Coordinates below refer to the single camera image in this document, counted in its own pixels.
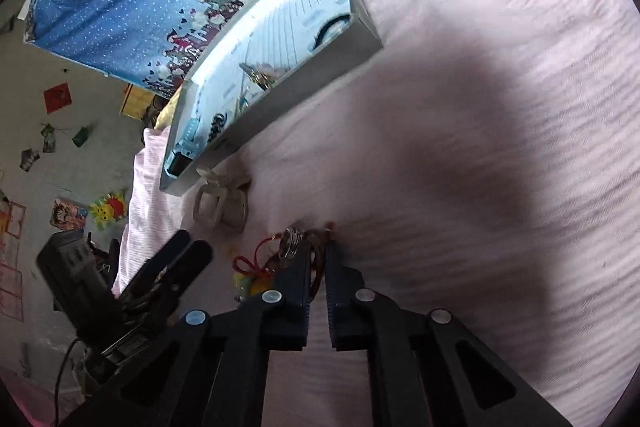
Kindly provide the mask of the light blue smart watch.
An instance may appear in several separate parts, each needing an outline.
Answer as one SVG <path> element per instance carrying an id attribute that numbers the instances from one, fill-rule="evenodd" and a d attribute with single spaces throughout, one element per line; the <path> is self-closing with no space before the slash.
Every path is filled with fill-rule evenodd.
<path id="1" fill-rule="evenodd" d="M 198 129 L 201 121 L 190 118 L 184 127 L 179 140 L 171 147 L 165 160 L 165 171 L 171 178 L 178 178 L 186 167 L 201 153 L 201 143 L 198 139 Z"/>

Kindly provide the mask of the dark flower hair stick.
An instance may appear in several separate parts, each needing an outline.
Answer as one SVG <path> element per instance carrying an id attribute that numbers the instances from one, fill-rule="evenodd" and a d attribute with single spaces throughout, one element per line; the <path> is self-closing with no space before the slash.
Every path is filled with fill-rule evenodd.
<path id="1" fill-rule="evenodd" d="M 240 63 L 239 68 L 242 69 L 248 79 L 256 84 L 262 91 L 270 90 L 278 81 L 279 77 L 269 68 L 250 66 L 246 63 Z"/>

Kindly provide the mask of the yellow cartoon wall sticker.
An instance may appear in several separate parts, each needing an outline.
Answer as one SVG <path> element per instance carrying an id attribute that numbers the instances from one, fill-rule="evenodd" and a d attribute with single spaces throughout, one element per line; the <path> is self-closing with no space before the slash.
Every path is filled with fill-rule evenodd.
<path id="1" fill-rule="evenodd" d="M 127 217 L 125 193 L 116 191 L 101 196 L 89 206 L 89 213 L 100 231 L 125 219 Z"/>

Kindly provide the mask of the yellow wooden box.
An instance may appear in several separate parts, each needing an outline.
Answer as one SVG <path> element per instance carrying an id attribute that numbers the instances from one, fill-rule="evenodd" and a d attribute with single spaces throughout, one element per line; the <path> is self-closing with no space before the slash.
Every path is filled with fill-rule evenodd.
<path id="1" fill-rule="evenodd" d="M 146 110 L 152 104 L 153 98 L 153 92 L 128 84 L 119 114 L 134 120 L 142 120 Z"/>

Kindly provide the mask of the anime wall poster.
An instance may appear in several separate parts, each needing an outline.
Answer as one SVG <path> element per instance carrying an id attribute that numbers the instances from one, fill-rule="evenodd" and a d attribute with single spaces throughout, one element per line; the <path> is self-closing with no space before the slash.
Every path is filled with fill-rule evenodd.
<path id="1" fill-rule="evenodd" d="M 53 201 L 50 225 L 61 231 L 83 230 L 88 218 L 88 208 L 69 199 L 57 197 Z"/>

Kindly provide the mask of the beige hair claw clip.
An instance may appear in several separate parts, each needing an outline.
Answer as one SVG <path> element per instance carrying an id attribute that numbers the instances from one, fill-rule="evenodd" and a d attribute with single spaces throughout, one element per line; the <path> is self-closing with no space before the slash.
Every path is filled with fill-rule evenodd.
<path id="1" fill-rule="evenodd" d="M 248 217 L 250 177 L 227 176 L 203 167 L 196 172 L 205 183 L 195 195 L 193 220 L 203 227 L 242 232 Z"/>

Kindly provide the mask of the pink bed blanket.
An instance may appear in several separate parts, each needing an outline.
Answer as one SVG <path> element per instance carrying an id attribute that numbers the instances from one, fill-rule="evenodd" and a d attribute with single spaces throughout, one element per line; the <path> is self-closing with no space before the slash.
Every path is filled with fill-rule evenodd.
<path id="1" fill-rule="evenodd" d="M 226 161 L 244 234 L 187 307 L 234 305 L 230 258 L 333 223 L 367 284 L 443 307 L 575 426 L 639 364 L 639 13 L 631 0 L 363 0 L 382 49 Z"/>

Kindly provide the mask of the grey shallow tray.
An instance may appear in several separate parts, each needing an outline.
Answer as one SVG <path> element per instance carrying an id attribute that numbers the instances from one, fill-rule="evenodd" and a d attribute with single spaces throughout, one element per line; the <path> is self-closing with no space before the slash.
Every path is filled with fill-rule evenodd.
<path id="1" fill-rule="evenodd" d="M 160 189 L 181 195 L 296 105 L 381 49 L 362 0 L 250 0 L 183 83 Z"/>

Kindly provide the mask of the red square wall paper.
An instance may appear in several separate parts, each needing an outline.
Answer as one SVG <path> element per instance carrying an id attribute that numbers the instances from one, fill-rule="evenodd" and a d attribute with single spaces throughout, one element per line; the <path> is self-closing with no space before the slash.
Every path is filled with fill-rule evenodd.
<path id="1" fill-rule="evenodd" d="M 67 82 L 58 84 L 43 92 L 44 107 L 48 114 L 57 112 L 58 110 L 70 106 L 73 103 L 70 95 L 70 87 Z"/>

